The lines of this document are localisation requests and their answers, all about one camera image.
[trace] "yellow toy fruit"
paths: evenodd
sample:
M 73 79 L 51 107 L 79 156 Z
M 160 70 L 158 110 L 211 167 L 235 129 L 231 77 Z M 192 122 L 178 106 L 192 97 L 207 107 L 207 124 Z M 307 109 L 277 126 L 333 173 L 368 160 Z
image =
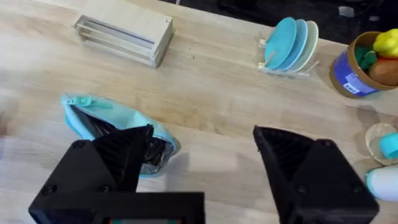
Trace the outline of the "yellow toy fruit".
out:
M 398 58 L 398 29 L 379 34 L 373 49 L 383 57 Z

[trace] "white object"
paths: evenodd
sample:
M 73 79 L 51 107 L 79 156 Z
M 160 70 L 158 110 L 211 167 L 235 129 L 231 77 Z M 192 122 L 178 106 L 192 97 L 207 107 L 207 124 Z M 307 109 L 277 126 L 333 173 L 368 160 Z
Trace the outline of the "white object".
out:
M 172 37 L 172 18 L 127 0 L 89 0 L 74 25 L 92 47 L 158 67 Z
M 366 175 L 366 185 L 378 199 L 398 202 L 398 167 L 372 170 Z
M 355 16 L 354 9 L 349 6 L 339 6 L 338 7 L 339 15 L 352 18 Z
M 371 126 L 365 133 L 365 145 L 369 154 L 375 161 L 384 166 L 398 164 L 398 159 L 387 159 L 379 147 L 379 142 L 383 136 L 396 132 L 397 129 L 392 125 L 378 123 Z
M 307 42 L 305 43 L 304 50 L 301 53 L 300 57 L 289 69 L 289 71 L 291 72 L 297 72 L 301 70 L 308 63 L 308 61 L 312 58 L 312 55 L 315 52 L 316 46 L 318 44 L 319 30 L 317 23 L 315 23 L 314 21 L 307 21 L 307 25 Z

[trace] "plate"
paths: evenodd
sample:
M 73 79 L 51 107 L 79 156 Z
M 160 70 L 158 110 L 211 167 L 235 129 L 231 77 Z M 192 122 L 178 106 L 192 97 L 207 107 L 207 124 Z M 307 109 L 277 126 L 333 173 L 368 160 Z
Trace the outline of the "plate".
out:
M 275 31 L 267 41 L 264 54 L 264 60 L 267 61 L 271 53 L 275 52 L 266 65 L 267 68 L 275 69 L 283 63 L 292 50 L 296 33 L 296 22 L 291 17 L 282 19 L 276 25 Z
M 299 59 L 303 52 L 305 43 L 308 37 L 308 25 L 303 19 L 297 19 L 295 21 L 297 26 L 297 36 L 294 40 L 292 51 L 287 56 L 286 60 L 277 67 L 278 70 L 288 70 L 293 64 Z
M 294 65 L 289 69 L 289 71 L 291 72 L 297 72 L 301 70 L 311 59 L 317 47 L 318 38 L 319 38 L 318 26 L 314 21 L 307 21 L 307 25 L 308 25 L 307 43 L 305 44 L 301 56 L 298 58 L 296 63 L 294 63 Z

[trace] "dish rack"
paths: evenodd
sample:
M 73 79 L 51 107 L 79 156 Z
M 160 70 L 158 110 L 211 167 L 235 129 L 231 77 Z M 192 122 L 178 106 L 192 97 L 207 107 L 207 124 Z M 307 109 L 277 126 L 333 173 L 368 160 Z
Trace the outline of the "dish rack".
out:
M 263 52 L 263 55 L 264 55 L 266 46 L 267 46 L 267 40 L 261 39 L 259 41 L 259 48 Z M 315 54 L 314 54 L 314 55 L 312 55 L 312 58 L 307 62 L 307 64 L 301 70 L 299 70 L 297 72 L 290 72 L 288 70 L 282 71 L 282 70 L 269 69 L 266 66 L 267 66 L 269 60 L 274 55 L 275 55 L 275 52 L 271 53 L 270 57 L 267 58 L 267 60 L 265 60 L 263 62 L 259 62 L 259 66 L 258 66 L 257 70 L 259 72 L 264 72 L 264 73 L 268 73 L 268 74 L 272 74 L 272 75 L 281 75 L 281 76 L 292 77 L 292 78 L 309 78 L 310 74 L 312 73 L 314 68 L 319 64 L 319 60 L 315 59 Z

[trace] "black floor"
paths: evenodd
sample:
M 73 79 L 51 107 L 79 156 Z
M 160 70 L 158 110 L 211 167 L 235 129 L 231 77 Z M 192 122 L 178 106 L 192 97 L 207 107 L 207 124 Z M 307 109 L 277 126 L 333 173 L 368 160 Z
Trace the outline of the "black floor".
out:
M 175 0 L 161 0 L 175 3 Z M 396 0 L 180 0 L 180 5 L 207 12 L 235 17 L 267 26 L 281 19 L 315 21 L 320 37 L 348 44 L 360 33 L 386 31 L 398 27 Z M 338 6 L 354 8 L 355 17 L 339 15 Z

